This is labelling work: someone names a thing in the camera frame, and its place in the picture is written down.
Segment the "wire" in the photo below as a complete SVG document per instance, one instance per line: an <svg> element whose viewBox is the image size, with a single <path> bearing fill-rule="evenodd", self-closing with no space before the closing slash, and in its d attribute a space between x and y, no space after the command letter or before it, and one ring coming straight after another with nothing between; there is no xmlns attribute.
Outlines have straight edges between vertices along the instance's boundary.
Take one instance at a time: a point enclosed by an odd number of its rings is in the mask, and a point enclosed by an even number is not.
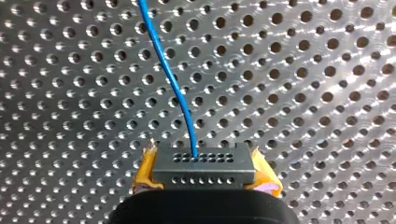
<svg viewBox="0 0 396 224"><path fill-rule="evenodd" d="M176 98L180 103L181 111L184 115L184 120L186 120L187 130L189 131L190 136L190 144L191 144L191 154L193 157L198 157L198 149L196 146L196 139L194 133L194 125L191 119L189 107L187 106L186 100L183 97L183 94L180 91L180 88L177 84L177 80L172 73L171 66L169 65L168 61L166 61L164 53L163 53L163 46L161 45L160 38L157 36L157 32L155 32L154 28L152 27L151 21L149 19L149 10L145 0L137 0L140 8L140 12L142 13L143 21L146 24L146 28L148 30L148 35L151 38L152 45L154 46L155 52L157 53L158 59L160 60L161 67L165 72L166 76L168 77L172 89L175 92Z"/></svg>

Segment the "black plastic housing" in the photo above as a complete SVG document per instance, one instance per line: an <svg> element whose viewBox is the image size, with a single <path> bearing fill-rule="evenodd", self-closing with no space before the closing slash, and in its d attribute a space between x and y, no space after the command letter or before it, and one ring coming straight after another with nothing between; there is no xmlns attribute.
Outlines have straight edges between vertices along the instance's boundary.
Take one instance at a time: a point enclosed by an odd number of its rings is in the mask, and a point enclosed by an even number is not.
<svg viewBox="0 0 396 224"><path fill-rule="evenodd" d="M245 189L161 190L138 193L121 203L108 224L298 224L273 196Z"/></svg>

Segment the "metal connector housing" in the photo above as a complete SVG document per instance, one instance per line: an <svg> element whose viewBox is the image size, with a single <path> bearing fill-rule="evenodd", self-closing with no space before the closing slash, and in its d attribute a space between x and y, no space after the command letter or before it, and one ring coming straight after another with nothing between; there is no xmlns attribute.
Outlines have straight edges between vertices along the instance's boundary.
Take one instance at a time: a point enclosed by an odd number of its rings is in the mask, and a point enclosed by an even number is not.
<svg viewBox="0 0 396 224"><path fill-rule="evenodd" d="M248 146L201 147L198 158L189 148L159 145L152 179L166 189L241 189L254 181L255 170Z"/></svg>

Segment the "metal surface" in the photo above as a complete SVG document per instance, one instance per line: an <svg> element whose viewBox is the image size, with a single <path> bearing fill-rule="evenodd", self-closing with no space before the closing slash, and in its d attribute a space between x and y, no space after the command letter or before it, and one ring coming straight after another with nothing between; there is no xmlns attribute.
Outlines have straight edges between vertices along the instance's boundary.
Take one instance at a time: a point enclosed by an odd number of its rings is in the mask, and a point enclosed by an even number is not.
<svg viewBox="0 0 396 224"><path fill-rule="evenodd" d="M256 143L302 223L393 223L394 0L149 1L199 145ZM135 2L0 1L0 221L104 223L186 128Z"/></svg>
<svg viewBox="0 0 396 224"><path fill-rule="evenodd" d="M255 170L246 144L201 147L198 158L192 158L189 150L159 145L153 180L166 189L241 189L254 182Z"/></svg>

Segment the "yellow clip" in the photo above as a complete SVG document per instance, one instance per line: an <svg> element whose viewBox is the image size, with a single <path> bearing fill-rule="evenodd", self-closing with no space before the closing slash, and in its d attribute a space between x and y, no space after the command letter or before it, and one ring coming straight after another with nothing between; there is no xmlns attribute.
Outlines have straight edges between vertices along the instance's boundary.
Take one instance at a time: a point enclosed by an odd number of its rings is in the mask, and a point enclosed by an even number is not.
<svg viewBox="0 0 396 224"><path fill-rule="evenodd" d="M163 189L163 184L154 183L151 181L151 171L154 165L155 156L157 154L157 147L154 144L143 148L143 161L132 184L133 190L137 184L146 184L155 189Z"/></svg>
<svg viewBox="0 0 396 224"><path fill-rule="evenodd" d="M255 181L253 184L245 185L244 189L255 189L263 184L275 184L277 189L272 189L272 195L279 197L283 185L258 148L251 153L251 159L253 159L254 169L256 170Z"/></svg>

